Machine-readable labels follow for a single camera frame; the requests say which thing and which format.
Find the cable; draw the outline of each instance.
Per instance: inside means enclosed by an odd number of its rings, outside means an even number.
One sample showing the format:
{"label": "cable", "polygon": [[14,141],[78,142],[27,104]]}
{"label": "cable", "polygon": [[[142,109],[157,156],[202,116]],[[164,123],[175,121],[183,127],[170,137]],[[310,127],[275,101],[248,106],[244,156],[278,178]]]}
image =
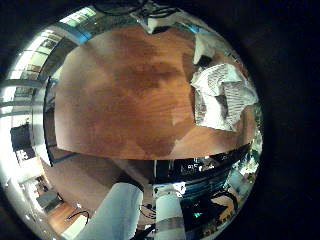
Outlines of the cable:
{"label": "cable", "polygon": [[111,13],[111,12],[107,12],[107,11],[102,10],[100,7],[98,7],[97,4],[92,4],[92,5],[93,5],[93,7],[94,7],[95,9],[97,9],[97,10],[100,11],[100,12],[103,12],[103,13],[106,14],[106,15],[109,15],[109,16],[123,16],[123,15],[128,15],[128,14],[130,14],[130,13],[133,13],[133,12],[136,12],[136,11],[140,10],[141,8],[144,7],[144,5],[147,4],[148,1],[149,1],[149,0],[143,0],[137,7],[133,8],[133,9],[131,9],[131,10],[129,10],[129,11],[122,12],[122,13]]}
{"label": "cable", "polygon": [[134,236],[133,238],[131,238],[130,240],[143,240],[145,239],[146,236],[148,236],[148,234],[155,229],[156,225],[153,223],[151,224],[150,227],[148,227],[147,229],[143,230],[142,232],[138,233],[136,236]]}
{"label": "cable", "polygon": [[145,216],[146,218],[150,218],[150,219],[156,219],[155,217],[152,217],[152,216],[147,216],[146,214],[144,214],[141,209],[139,209],[140,213]]}
{"label": "cable", "polygon": [[146,205],[140,205],[140,206],[145,207],[146,209],[148,209],[148,210],[150,210],[150,211],[152,211],[152,212],[156,213],[156,211],[152,209],[151,204],[148,204],[147,206],[146,206]]}
{"label": "cable", "polygon": [[74,216],[78,215],[78,214],[81,214],[81,213],[86,213],[87,214],[87,221],[86,221],[86,224],[89,222],[89,217],[90,217],[90,214],[88,211],[81,211],[81,212],[77,212],[75,214],[72,214],[71,216],[69,216],[67,219],[70,220],[71,218],[73,218]]}

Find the wooden table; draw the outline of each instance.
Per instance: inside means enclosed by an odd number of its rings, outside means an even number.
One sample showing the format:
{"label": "wooden table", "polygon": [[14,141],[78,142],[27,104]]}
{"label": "wooden table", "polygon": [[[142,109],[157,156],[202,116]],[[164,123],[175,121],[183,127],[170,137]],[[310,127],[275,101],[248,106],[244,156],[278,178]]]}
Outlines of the wooden table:
{"label": "wooden table", "polygon": [[238,132],[196,126],[189,84],[194,36],[139,26],[94,37],[66,58],[56,93],[58,147],[122,159],[182,159],[217,154],[253,138],[247,107]]}

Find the white object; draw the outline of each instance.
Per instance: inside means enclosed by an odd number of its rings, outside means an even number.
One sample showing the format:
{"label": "white object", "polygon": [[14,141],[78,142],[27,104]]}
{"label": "white object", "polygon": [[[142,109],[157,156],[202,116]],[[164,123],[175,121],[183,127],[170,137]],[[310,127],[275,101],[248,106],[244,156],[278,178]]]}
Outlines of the white object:
{"label": "white object", "polygon": [[235,131],[243,109],[258,101],[253,86],[227,63],[196,72],[191,85],[196,90],[195,120],[200,126]]}
{"label": "white object", "polygon": [[87,217],[80,215],[77,220],[72,223],[70,227],[68,227],[61,236],[66,240],[73,240],[76,236],[81,232],[81,230],[85,227],[87,222]]}

